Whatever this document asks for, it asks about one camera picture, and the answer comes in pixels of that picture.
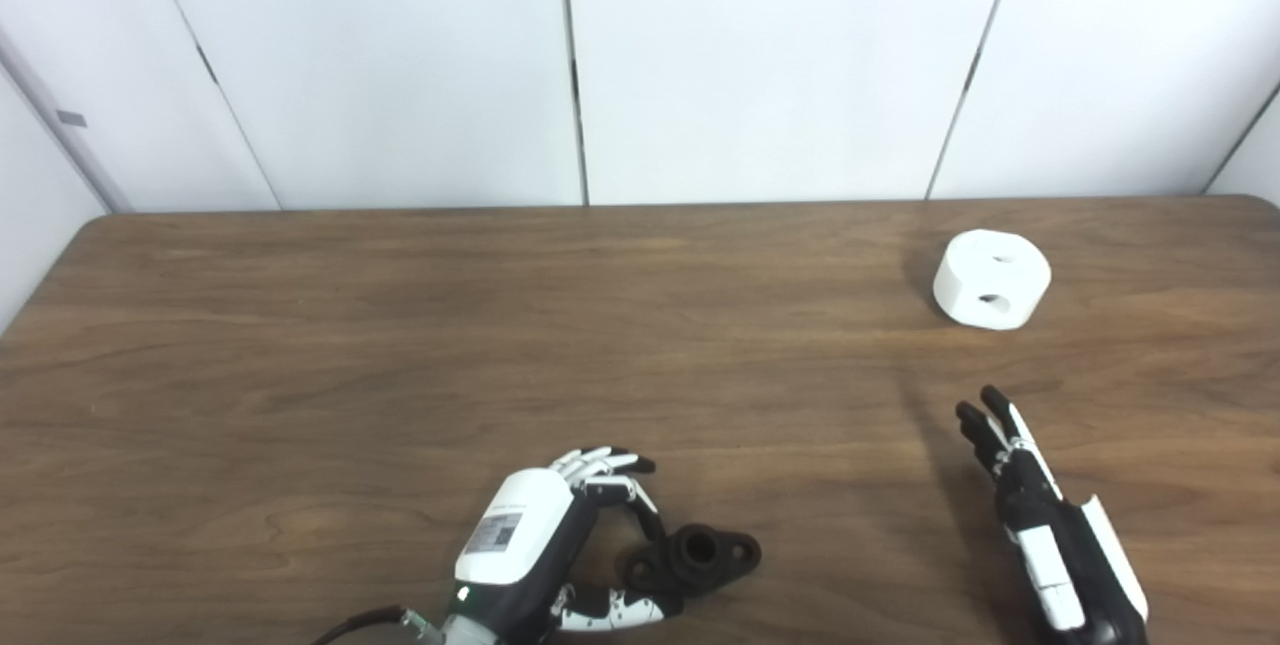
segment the white wall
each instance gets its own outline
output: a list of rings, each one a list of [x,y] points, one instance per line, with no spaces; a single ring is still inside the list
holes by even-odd
[[[104,209],[0,68],[0,331]]]
[[[0,61],[140,211],[1194,193],[1280,81],[1280,0],[570,1],[0,0]]]
[[[571,0],[591,203],[923,198],[993,0]]]
[[[936,198],[1199,193],[1280,81],[1280,0],[1001,0]]]
[[[1280,207],[1280,99],[1271,102],[1248,138],[1210,187],[1211,195],[1257,195]]]
[[[581,203],[562,0],[178,0],[288,209]]]
[[[276,207],[173,0],[0,0],[0,54],[123,211]]]

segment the black mechanical part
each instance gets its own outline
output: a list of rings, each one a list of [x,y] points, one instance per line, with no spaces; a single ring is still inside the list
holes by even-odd
[[[744,532],[686,525],[631,553],[623,581],[640,593],[695,598],[718,590],[760,564],[760,544]]]

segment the label with barcode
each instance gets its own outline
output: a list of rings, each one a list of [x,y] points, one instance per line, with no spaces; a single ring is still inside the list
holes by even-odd
[[[508,513],[481,520],[476,531],[471,534],[471,540],[467,540],[467,546],[462,549],[462,554],[506,553],[507,544],[511,543],[511,536],[515,535],[516,526],[520,525],[520,516],[521,513]]]

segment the wooden table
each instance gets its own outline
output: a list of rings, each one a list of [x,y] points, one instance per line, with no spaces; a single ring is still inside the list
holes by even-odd
[[[1052,262],[1025,329],[932,305],[970,227]],[[607,641],[1027,642],[952,418],[984,381],[1102,495],[1153,642],[1280,642],[1280,220],[1252,198],[92,221],[0,340],[0,639],[435,617],[508,472],[611,443],[658,461],[668,526],[764,562]],[[607,516],[580,572],[639,540]]]

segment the white block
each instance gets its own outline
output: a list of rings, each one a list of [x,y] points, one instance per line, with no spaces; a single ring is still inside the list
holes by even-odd
[[[1014,330],[1036,311],[1052,273],[1036,244],[1011,232],[955,235],[933,279],[933,297],[961,325]]]

